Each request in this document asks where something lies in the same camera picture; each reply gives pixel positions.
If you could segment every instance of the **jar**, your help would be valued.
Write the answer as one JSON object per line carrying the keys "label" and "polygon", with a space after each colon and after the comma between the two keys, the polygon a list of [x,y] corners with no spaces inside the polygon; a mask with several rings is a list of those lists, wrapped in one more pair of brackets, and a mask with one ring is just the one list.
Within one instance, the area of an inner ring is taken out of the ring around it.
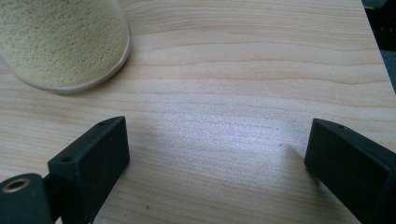
{"label": "jar", "polygon": [[40,90],[88,89],[114,75],[130,50],[115,0],[0,2],[0,52],[17,78]]}

